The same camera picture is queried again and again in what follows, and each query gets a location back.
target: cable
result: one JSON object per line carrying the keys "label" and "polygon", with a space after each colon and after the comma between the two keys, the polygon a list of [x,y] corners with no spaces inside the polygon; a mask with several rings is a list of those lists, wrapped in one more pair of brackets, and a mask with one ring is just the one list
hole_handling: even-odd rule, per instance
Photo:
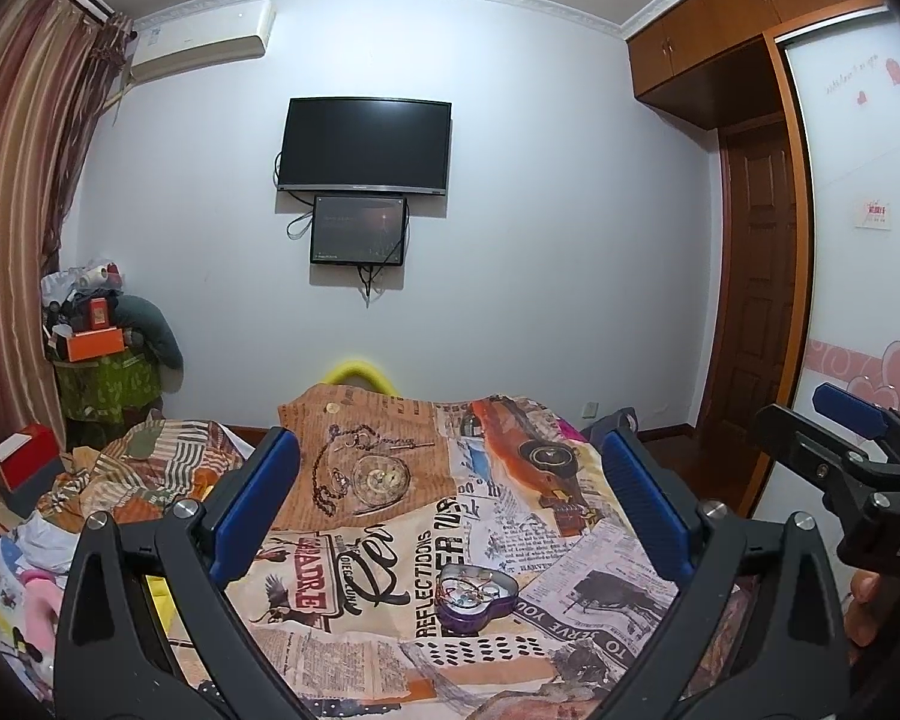
{"label": "cable", "polygon": [[295,194],[293,191],[289,189],[280,189],[280,157],[283,156],[283,151],[277,151],[276,156],[274,157],[274,186],[276,187],[276,191],[285,191],[290,197],[294,200],[298,201],[301,205],[309,205],[311,208],[314,207],[314,202],[312,200],[305,200],[299,194]]}
{"label": "cable", "polygon": [[[394,253],[401,244],[404,247],[404,259],[407,257],[407,231],[410,229],[410,209],[406,209],[406,211],[407,213],[403,218],[403,232],[400,234],[400,240],[394,244],[394,248],[389,251],[389,254],[386,255],[386,257],[384,257],[384,261],[376,266],[376,269],[372,265],[357,266],[357,274],[360,275],[360,283],[364,285],[364,289],[367,292],[367,301],[370,301],[370,289],[373,286],[373,281],[381,274],[381,272],[383,272],[384,266],[386,266],[386,263],[389,263],[389,258],[394,256]],[[364,267],[366,267],[368,271],[367,280],[364,280]]]}
{"label": "cable", "polygon": [[[302,230],[300,230],[298,233],[290,232],[290,228],[293,227],[293,225],[295,225],[298,221],[303,221],[305,218],[309,218],[309,221],[308,221],[308,223],[306,223],[306,226],[304,226],[304,228]],[[299,241],[301,238],[303,238],[303,236],[305,236],[307,234],[307,230],[310,229],[310,226],[313,223],[314,223],[314,212],[313,211],[307,211],[306,214],[300,214],[297,218],[295,218],[293,221],[291,221],[290,224],[287,225],[287,237],[291,241]]]}
{"label": "cable", "polygon": [[367,272],[369,276],[364,278],[364,267],[363,265],[357,265],[357,276],[360,278],[360,283],[364,285],[364,295],[367,296],[367,306],[370,305],[370,291],[373,286],[373,269],[367,266]]}

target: purple tin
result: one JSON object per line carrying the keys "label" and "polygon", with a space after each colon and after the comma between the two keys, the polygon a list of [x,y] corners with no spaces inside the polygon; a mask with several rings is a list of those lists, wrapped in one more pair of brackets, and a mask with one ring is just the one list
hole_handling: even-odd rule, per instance
{"label": "purple tin", "polygon": [[519,592],[514,577],[503,571],[449,563],[437,578],[437,619],[452,634],[477,634],[514,611]]}

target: striped curtain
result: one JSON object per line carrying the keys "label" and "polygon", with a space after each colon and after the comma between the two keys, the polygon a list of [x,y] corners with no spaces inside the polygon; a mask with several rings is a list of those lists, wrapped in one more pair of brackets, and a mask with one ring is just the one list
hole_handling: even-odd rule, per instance
{"label": "striped curtain", "polygon": [[67,0],[8,0],[0,14],[0,441],[38,421],[63,442],[39,281],[58,153],[100,29]]}
{"label": "striped curtain", "polygon": [[127,61],[127,42],[130,40],[132,20],[117,13],[103,25],[83,65],[83,75],[77,84],[71,109],[67,114],[67,131],[53,172],[53,191],[43,238],[41,275],[59,268],[60,231],[63,220],[74,204],[77,182],[83,162],[90,148],[97,119],[107,92]]}

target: wooden floor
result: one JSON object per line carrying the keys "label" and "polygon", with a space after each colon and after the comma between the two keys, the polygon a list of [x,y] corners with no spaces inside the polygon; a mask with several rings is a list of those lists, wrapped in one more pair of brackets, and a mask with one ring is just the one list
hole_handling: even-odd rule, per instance
{"label": "wooden floor", "polygon": [[746,489],[746,480],[735,475],[715,472],[725,464],[716,463],[708,458],[698,446],[696,439],[690,436],[674,436],[646,442],[653,459],[665,469],[671,469],[687,483],[697,498],[706,500],[715,498],[735,509]]}

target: red box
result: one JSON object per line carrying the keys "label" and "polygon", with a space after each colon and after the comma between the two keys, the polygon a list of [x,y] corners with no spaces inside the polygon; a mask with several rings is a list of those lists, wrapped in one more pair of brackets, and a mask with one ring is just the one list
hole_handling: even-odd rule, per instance
{"label": "red box", "polygon": [[110,327],[110,312],[106,308],[106,298],[90,300],[90,329],[103,330]]}
{"label": "red box", "polygon": [[[20,442],[24,436],[29,436],[24,445],[7,451],[7,446]],[[56,438],[50,428],[37,422],[26,425],[19,433],[0,444],[0,476],[8,490],[16,490],[59,454]]]}
{"label": "red box", "polygon": [[116,354],[124,349],[124,332],[119,327],[88,330],[86,333],[75,333],[71,338],[67,338],[67,356],[70,362],[103,357],[104,354]]}

